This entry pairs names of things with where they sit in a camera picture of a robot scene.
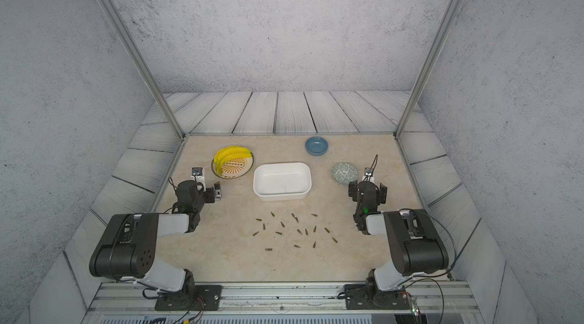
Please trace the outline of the blue bowl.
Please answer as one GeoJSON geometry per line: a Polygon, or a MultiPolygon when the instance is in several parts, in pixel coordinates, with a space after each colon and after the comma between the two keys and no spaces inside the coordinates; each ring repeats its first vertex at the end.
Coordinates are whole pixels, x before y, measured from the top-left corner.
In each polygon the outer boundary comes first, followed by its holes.
{"type": "Polygon", "coordinates": [[[309,155],[323,156],[329,149],[329,143],[321,136],[312,136],[305,141],[305,149],[309,155]]]}

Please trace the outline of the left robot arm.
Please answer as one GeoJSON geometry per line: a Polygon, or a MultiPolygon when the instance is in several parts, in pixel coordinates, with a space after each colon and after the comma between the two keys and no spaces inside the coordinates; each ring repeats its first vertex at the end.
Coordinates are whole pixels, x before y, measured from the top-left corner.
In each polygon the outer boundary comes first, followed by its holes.
{"type": "Polygon", "coordinates": [[[193,274],[156,257],[158,238],[196,230],[202,209],[221,200],[221,184],[207,187],[186,180],[174,187],[176,202],[164,213],[115,214],[111,217],[89,261],[89,272],[98,278],[133,281],[154,290],[170,308],[177,301],[196,303],[199,291],[193,274]]]}

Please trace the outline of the green patterned bowl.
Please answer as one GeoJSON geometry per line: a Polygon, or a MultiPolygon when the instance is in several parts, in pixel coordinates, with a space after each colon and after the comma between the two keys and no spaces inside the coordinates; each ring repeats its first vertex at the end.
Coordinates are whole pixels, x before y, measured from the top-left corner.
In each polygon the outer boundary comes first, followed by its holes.
{"type": "Polygon", "coordinates": [[[351,182],[358,180],[359,172],[352,164],[342,162],[333,166],[332,178],[336,183],[348,186],[351,182]]]}

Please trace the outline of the yellow bananas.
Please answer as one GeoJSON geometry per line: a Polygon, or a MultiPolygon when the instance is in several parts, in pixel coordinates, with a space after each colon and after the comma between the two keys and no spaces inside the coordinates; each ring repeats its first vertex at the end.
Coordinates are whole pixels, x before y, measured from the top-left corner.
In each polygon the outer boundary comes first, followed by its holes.
{"type": "Polygon", "coordinates": [[[247,173],[253,165],[251,150],[238,145],[222,148],[212,160],[217,176],[223,179],[236,179],[247,173]]]}

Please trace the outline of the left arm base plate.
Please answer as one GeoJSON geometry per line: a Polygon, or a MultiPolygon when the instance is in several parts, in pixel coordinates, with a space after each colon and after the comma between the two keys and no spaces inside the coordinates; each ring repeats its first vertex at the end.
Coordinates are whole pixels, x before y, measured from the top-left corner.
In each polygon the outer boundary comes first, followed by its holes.
{"type": "Polygon", "coordinates": [[[217,311],[223,287],[219,284],[187,286],[174,293],[162,293],[155,304],[155,311],[217,311]]]}

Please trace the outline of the aluminium rail frame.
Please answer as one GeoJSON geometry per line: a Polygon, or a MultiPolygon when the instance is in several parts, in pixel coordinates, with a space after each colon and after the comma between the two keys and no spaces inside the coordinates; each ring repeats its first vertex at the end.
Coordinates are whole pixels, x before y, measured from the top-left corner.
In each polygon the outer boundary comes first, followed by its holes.
{"type": "Polygon", "coordinates": [[[357,293],[360,282],[211,282],[194,304],[157,311],[133,284],[102,284],[84,323],[483,323],[464,281],[407,284],[389,304],[357,293]]]}

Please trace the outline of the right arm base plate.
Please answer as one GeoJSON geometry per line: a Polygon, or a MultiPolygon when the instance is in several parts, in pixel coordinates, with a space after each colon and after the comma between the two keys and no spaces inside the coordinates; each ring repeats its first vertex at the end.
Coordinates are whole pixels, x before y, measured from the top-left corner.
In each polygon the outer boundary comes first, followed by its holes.
{"type": "Polygon", "coordinates": [[[367,284],[346,284],[338,300],[347,310],[409,310],[408,295],[399,291],[380,291],[367,284]]]}

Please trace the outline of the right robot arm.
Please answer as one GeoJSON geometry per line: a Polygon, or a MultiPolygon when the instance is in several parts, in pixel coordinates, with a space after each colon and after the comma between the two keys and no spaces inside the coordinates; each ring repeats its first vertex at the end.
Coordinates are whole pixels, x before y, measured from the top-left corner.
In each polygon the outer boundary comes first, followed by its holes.
{"type": "Polygon", "coordinates": [[[365,235],[387,238],[390,260],[370,271],[361,293],[375,307],[395,297],[412,278],[450,267],[448,250],[424,209],[380,211],[386,203],[387,187],[368,179],[352,181],[348,195],[357,203],[353,214],[356,228],[365,235]]]}

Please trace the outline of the white storage box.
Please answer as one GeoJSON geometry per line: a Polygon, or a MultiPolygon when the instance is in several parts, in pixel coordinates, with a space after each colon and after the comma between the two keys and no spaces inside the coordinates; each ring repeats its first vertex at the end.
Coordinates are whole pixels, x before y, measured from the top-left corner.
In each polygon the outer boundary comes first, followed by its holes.
{"type": "Polygon", "coordinates": [[[301,162],[263,164],[253,176],[253,191],[263,201],[305,199],[312,189],[308,165],[301,162]]]}

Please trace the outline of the patterned plate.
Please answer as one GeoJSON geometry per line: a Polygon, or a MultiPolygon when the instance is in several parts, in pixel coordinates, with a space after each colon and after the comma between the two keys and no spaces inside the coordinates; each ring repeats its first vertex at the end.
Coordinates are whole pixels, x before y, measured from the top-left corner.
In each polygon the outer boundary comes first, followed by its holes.
{"type": "Polygon", "coordinates": [[[237,179],[248,173],[254,163],[252,153],[231,153],[223,158],[220,164],[211,161],[211,170],[221,179],[237,179]]]}

